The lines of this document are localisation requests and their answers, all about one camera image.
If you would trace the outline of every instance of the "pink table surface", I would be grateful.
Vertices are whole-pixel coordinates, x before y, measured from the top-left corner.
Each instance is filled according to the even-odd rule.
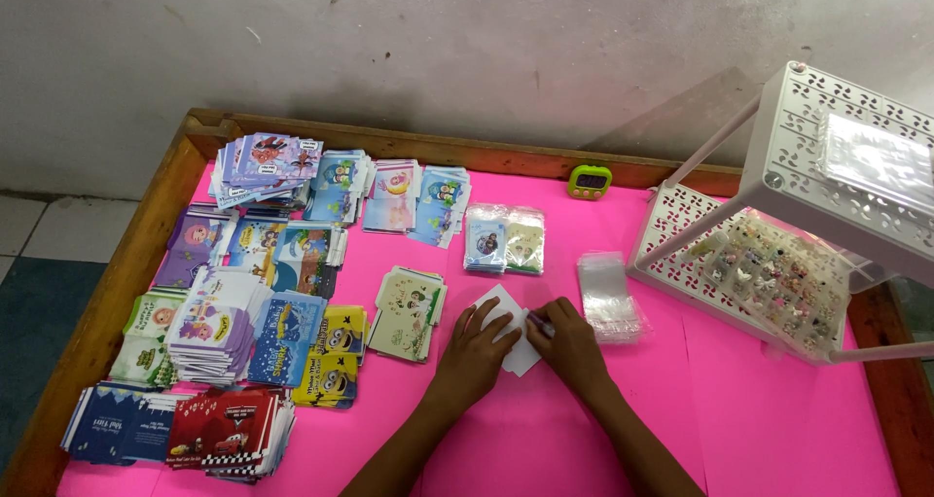
[[[152,462],[127,468],[71,462],[59,497],[336,495],[408,417],[462,308],[497,283],[529,308],[561,295],[580,308],[578,257],[590,250],[627,253],[649,196],[613,189],[599,202],[584,202],[569,198],[559,181],[484,173],[472,173],[472,184],[472,202],[546,212],[543,276],[465,272],[462,235],[445,251],[352,227],[333,303],[363,305],[374,315],[377,289],[393,265],[445,277],[449,294],[428,363],[367,353],[354,407],[299,408],[279,471],[255,487]],[[206,189],[203,178],[194,200],[207,200]],[[629,288],[654,331],[637,346],[603,347],[607,367],[629,404],[709,495],[898,495],[861,365],[770,360],[755,338],[635,280]],[[849,334],[846,342],[852,346]],[[496,388],[438,446],[413,495],[439,494],[630,490],[600,427],[539,362],[522,378],[501,371]]]

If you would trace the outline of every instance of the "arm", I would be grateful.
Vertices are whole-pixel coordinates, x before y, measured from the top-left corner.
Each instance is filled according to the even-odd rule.
[[[499,298],[492,298],[461,313],[421,402],[350,480],[341,497],[412,492],[414,481],[438,443],[464,412],[493,389],[503,358],[522,336],[516,329],[493,342],[512,319],[509,314],[480,330],[486,315],[499,302]]]
[[[694,480],[632,411],[606,371],[593,328],[564,297],[535,313],[555,327],[548,339],[527,322],[531,345],[600,422],[640,497],[702,496]]]

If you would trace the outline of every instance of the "white wall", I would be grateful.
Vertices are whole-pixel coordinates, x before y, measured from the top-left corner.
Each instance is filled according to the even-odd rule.
[[[684,159],[800,59],[930,112],[932,1],[0,0],[0,189],[138,198],[197,106]]]

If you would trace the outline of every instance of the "green timer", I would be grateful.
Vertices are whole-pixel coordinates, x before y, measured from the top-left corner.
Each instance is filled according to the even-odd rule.
[[[596,165],[581,165],[571,171],[568,180],[568,194],[575,198],[596,200],[610,188],[613,173],[606,167]]]

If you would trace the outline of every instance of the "hand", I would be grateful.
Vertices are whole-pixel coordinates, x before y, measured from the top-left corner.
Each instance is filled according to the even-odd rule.
[[[438,362],[434,378],[428,384],[422,400],[447,411],[451,419],[459,419],[493,389],[503,358],[522,336],[522,330],[516,328],[493,342],[513,318],[509,313],[496,317],[480,330],[486,316],[499,302],[499,297],[495,297],[480,307],[471,305],[464,309],[454,324],[454,334]]]
[[[588,402],[607,388],[615,388],[593,328],[570,300],[562,296],[535,309],[535,314],[551,322],[555,336],[549,339],[526,320],[526,338],[571,391]]]

